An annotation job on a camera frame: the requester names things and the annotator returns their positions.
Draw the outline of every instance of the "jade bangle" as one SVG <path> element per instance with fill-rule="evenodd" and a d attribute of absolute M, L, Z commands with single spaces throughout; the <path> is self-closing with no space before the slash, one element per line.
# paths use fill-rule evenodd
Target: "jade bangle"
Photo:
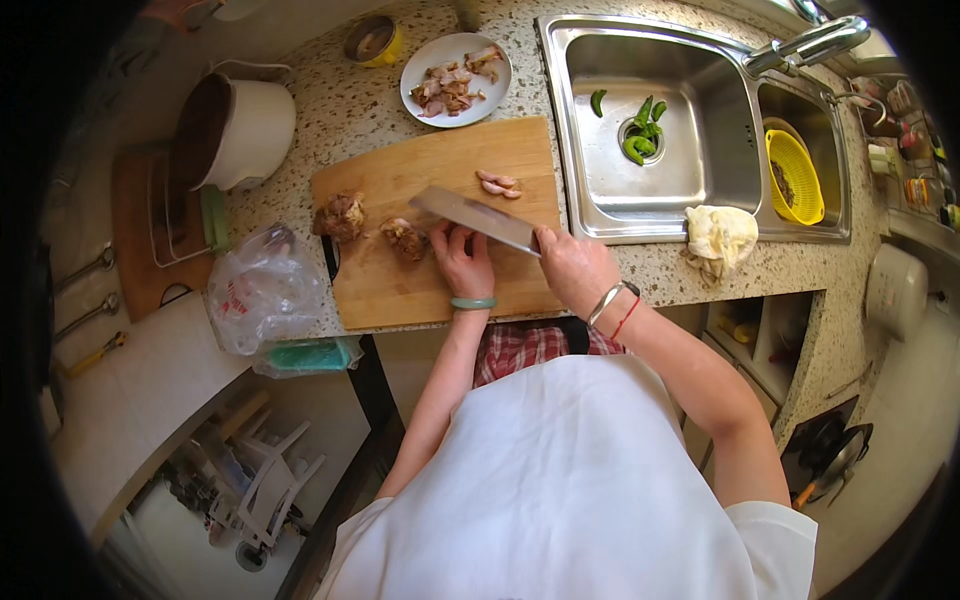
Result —
<path fill-rule="evenodd" d="M 451 298 L 454 308 L 461 310 L 480 310 L 496 306 L 496 298 Z"/>

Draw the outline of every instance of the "wristwatch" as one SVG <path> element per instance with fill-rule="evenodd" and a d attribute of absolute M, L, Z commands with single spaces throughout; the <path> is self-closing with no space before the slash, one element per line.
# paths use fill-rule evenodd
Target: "wristwatch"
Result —
<path fill-rule="evenodd" d="M 629 281 L 619 280 L 617 281 L 610 290 L 604 294 L 603 298 L 597 302 L 597 305 L 593 308 L 593 312 L 590 313 L 590 318 L 587 319 L 587 324 L 593 327 L 593 324 L 597 322 L 597 319 L 600 318 L 600 314 L 603 313 L 604 309 L 613 302 L 613 299 L 616 298 L 616 295 L 620 293 L 620 290 L 627 288 L 633 292 L 637 298 L 640 297 L 640 290 L 633 283 Z"/>

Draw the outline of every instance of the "rice cooker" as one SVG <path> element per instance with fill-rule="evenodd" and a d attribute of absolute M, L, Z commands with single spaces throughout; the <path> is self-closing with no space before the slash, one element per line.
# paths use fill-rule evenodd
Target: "rice cooker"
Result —
<path fill-rule="evenodd" d="M 279 84 L 211 73 L 183 104 L 170 148 L 177 189 L 256 187 L 276 171 L 294 139 L 297 108 Z"/>
<path fill-rule="evenodd" d="M 926 266 L 896 246 L 882 244 L 867 278 L 867 321 L 905 342 L 926 308 Z"/>

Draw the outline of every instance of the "knife blade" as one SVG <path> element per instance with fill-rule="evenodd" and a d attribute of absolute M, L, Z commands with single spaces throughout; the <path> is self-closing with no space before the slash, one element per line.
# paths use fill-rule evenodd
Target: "knife blade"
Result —
<path fill-rule="evenodd" d="M 534 226 L 502 210 L 436 185 L 414 196 L 410 206 L 440 215 L 540 258 L 540 243 L 534 234 Z"/>

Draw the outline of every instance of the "stainless steel sink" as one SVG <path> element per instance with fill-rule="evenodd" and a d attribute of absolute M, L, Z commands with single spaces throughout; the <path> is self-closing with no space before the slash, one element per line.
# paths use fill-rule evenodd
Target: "stainless steel sink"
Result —
<path fill-rule="evenodd" d="M 751 78 L 752 49 L 678 25 L 596 15 L 537 19 L 557 115 L 570 225 L 607 244 L 683 241 L 684 209 L 736 206 L 766 240 L 850 242 L 846 157 L 828 88 L 778 71 Z M 589 97 L 606 89 L 603 118 Z M 667 103 L 658 150 L 643 166 L 621 151 L 647 96 Z M 783 220 L 771 204 L 762 121 L 777 116 L 804 138 L 826 203 L 816 226 Z"/>

